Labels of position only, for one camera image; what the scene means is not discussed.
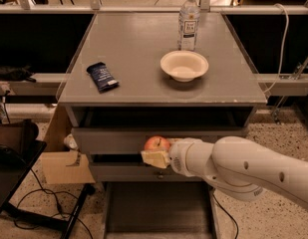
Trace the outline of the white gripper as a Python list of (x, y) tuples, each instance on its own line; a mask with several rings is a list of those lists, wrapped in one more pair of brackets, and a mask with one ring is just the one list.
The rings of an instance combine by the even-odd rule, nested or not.
[(202, 141), (195, 138), (183, 138), (176, 141), (169, 149), (143, 150), (143, 162), (157, 168), (170, 166), (174, 172), (186, 177), (196, 176), (194, 171), (203, 161), (200, 153)]

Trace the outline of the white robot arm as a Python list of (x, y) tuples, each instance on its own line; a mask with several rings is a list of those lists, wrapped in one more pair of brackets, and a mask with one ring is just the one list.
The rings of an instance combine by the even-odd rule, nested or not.
[(146, 164), (198, 177), (240, 201), (254, 201), (269, 189), (308, 210), (308, 162), (246, 138), (226, 136), (210, 143), (153, 136), (141, 155)]

